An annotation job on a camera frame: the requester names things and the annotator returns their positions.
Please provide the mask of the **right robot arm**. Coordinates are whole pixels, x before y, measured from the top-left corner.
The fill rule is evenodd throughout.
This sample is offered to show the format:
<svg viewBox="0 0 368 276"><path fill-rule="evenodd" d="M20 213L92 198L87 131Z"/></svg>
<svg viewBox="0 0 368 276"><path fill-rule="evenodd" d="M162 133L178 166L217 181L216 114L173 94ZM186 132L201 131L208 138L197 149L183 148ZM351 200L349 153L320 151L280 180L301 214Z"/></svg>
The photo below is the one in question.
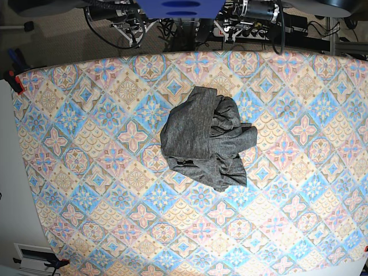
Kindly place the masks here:
<svg viewBox="0 0 368 276"><path fill-rule="evenodd" d="M129 50L141 47L147 33L147 21L140 13L141 7L134 1L85 1L83 8L85 21L89 29L104 43L115 49ZM107 20L110 27L115 29L128 41L128 46L114 44L103 37L92 26L93 22Z"/></svg>

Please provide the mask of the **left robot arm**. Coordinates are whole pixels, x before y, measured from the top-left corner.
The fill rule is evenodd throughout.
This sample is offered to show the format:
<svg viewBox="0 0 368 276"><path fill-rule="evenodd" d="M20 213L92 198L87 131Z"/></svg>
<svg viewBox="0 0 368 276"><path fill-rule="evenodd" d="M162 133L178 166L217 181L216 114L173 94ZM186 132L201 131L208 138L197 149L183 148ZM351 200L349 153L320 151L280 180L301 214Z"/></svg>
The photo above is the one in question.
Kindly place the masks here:
<svg viewBox="0 0 368 276"><path fill-rule="evenodd" d="M286 16L281 1L226 1L214 26L224 42L265 39L278 55L285 50Z"/></svg>

